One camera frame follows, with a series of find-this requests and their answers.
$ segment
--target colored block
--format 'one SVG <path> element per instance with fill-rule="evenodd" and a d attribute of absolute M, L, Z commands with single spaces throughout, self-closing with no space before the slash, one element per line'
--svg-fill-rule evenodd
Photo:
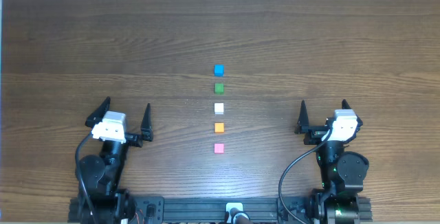
<path fill-rule="evenodd" d="M 225 85 L 223 83 L 215 83 L 214 92 L 215 92 L 215 94 L 224 94 L 225 93 Z"/>
<path fill-rule="evenodd" d="M 225 124 L 224 123 L 215 123 L 214 124 L 214 132 L 215 133 L 224 133 L 225 132 Z"/>
<path fill-rule="evenodd" d="M 225 144 L 214 144 L 214 153 L 224 153 Z"/>
<path fill-rule="evenodd" d="M 215 65 L 214 66 L 214 75 L 222 77 L 225 73 L 225 66 L 223 65 Z"/>
<path fill-rule="evenodd" d="M 214 113 L 223 115 L 225 113 L 225 108 L 223 103 L 214 103 Z"/>

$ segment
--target wood grain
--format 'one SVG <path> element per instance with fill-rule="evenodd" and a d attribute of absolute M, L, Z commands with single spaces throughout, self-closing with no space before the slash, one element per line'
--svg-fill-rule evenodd
<path fill-rule="evenodd" d="M 153 107 L 155 141 L 130 150 L 122 179 L 135 194 L 275 197 L 309 149 L 300 101 L 322 124 L 346 98 L 374 219 L 440 219 L 440 0 L 4 0 L 2 50 L 2 221 L 67 220 L 74 151 L 106 96 L 131 131 Z M 319 185 L 308 157 L 284 192 Z"/>

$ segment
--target blue cube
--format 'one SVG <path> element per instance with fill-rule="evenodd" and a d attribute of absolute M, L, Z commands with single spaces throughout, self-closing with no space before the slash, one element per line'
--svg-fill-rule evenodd
<path fill-rule="evenodd" d="M 222 77 L 225 73 L 225 66 L 223 65 L 215 65 L 214 67 L 214 75 Z"/>

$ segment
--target green cube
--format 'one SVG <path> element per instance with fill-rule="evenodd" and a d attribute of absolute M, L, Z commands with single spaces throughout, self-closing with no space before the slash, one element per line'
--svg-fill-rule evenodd
<path fill-rule="evenodd" d="M 215 83 L 215 94 L 224 94 L 225 93 L 225 86 L 223 83 Z"/>

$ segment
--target black cable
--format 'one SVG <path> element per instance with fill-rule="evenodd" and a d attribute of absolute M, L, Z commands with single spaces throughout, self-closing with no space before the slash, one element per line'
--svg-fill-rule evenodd
<path fill-rule="evenodd" d="M 311 150 L 308 150 L 306 153 L 303 153 L 301 156 L 296 158 L 292 163 L 290 163 L 290 165 L 286 168 L 286 170 L 284 170 L 283 174 L 281 175 L 280 182 L 278 183 L 278 198 L 280 199 L 281 205 L 283 205 L 284 209 L 287 211 L 288 214 L 290 214 L 292 217 L 294 217 L 301 224 L 308 224 L 308 223 L 306 223 L 303 220 L 301 220 L 300 218 L 298 218 L 294 213 L 292 213 L 287 208 L 287 206 L 286 206 L 286 204 L 285 204 L 285 202 L 283 200 L 283 194 L 281 194 L 281 187 L 283 186 L 284 178 L 286 177 L 286 175 L 289 172 L 290 168 L 292 168 L 292 166 L 294 166 L 296 163 L 298 163 L 298 161 L 300 161 L 302 158 L 304 158 L 304 157 L 310 155 L 311 153 L 317 151 L 320 147 L 322 147 L 324 144 L 326 144 L 329 141 L 329 138 L 331 136 L 332 131 L 333 130 L 330 128 L 329 134 L 325 137 L 324 141 L 319 143 L 319 145 L 317 145 L 316 147 L 312 148 Z"/>
<path fill-rule="evenodd" d="M 76 148 L 76 152 L 75 152 L 75 162 L 76 162 L 76 169 L 77 169 L 77 173 L 78 173 L 78 180 L 80 182 L 81 185 L 81 190 L 82 190 L 82 194 L 84 195 L 85 201 L 87 202 L 87 205 L 90 208 L 90 212 L 91 212 L 91 217 L 93 218 L 93 222 L 95 224 L 99 224 L 98 222 L 98 215 L 96 214 L 95 211 L 95 207 L 94 205 L 91 203 L 91 199 L 89 197 L 89 195 L 87 194 L 87 190 L 85 188 L 85 184 L 84 184 L 84 179 L 83 179 L 83 175 L 81 173 L 81 167 L 80 167 L 80 151 L 81 148 L 83 147 L 83 145 L 85 144 L 85 142 L 87 142 L 88 139 L 90 139 L 90 137 L 92 136 L 91 132 L 79 143 L 78 147 Z"/>

